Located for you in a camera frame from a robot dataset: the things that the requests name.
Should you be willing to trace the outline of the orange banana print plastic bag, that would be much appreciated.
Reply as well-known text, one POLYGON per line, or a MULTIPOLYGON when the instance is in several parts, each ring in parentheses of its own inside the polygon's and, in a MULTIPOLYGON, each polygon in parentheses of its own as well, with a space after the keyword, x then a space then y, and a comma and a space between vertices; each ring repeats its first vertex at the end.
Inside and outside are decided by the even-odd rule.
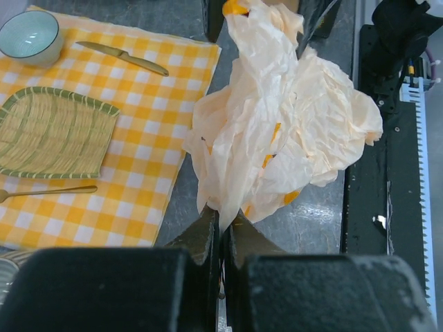
POLYGON ((226 230, 239 212, 261 221, 306 185, 333 182, 383 123, 339 66, 302 46, 302 15, 262 1, 227 1, 223 14, 239 55, 228 85, 195 104, 183 147, 198 209, 218 211, 226 230))

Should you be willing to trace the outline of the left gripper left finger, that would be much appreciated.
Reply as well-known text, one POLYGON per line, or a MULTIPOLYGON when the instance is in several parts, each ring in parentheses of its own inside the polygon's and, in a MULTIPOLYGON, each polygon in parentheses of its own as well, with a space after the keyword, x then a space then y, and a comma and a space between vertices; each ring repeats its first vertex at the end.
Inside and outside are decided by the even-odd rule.
POLYGON ((172 331, 216 331, 220 275, 219 214, 205 207, 167 248, 179 254, 172 331))

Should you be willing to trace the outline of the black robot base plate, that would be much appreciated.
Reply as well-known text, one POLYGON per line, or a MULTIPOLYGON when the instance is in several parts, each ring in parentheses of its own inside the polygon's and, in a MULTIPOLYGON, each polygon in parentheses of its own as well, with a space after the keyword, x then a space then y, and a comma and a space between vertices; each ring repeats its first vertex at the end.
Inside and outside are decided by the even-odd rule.
POLYGON ((375 26, 359 32, 356 87, 376 103, 383 135, 345 171, 341 251, 397 255, 410 265, 424 257, 417 111, 400 99, 401 60, 392 64, 375 26))

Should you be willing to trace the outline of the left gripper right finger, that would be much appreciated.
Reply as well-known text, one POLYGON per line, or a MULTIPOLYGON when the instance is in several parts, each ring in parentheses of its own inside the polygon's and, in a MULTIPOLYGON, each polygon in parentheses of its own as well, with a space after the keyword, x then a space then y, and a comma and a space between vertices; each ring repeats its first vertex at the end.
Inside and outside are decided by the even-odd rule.
POLYGON ((294 327, 294 260, 239 213, 223 235, 226 311, 234 331, 294 327))

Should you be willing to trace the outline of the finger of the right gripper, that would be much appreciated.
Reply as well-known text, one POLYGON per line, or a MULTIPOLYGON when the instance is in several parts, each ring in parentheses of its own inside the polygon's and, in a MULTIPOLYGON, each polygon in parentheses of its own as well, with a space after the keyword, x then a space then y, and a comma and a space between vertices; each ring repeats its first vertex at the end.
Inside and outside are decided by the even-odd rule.
POLYGON ((299 1, 298 14, 302 16, 302 32, 297 34, 297 57, 302 57, 310 39, 317 27, 320 26, 331 9, 338 8, 338 0, 301 0, 299 1))
POLYGON ((202 0, 204 32, 208 40, 217 40, 224 24, 222 13, 226 0, 202 0))

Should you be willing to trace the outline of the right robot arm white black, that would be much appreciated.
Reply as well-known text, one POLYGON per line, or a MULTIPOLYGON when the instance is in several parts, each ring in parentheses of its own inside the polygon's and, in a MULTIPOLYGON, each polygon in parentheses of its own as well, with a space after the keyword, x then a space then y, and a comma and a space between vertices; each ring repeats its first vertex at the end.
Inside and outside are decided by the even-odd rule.
POLYGON ((399 83, 400 69, 424 52, 442 19, 427 13, 426 2, 381 3, 373 25, 363 29, 371 50, 363 57, 363 78, 353 86, 338 65, 309 46, 318 22, 332 6, 332 1, 301 1, 297 11, 291 11, 284 3, 205 1, 207 39, 216 42, 226 26, 239 55, 228 84, 204 97, 200 105, 271 115, 325 109, 346 118, 362 111, 370 126, 380 129, 376 104, 396 94, 384 81, 399 83))

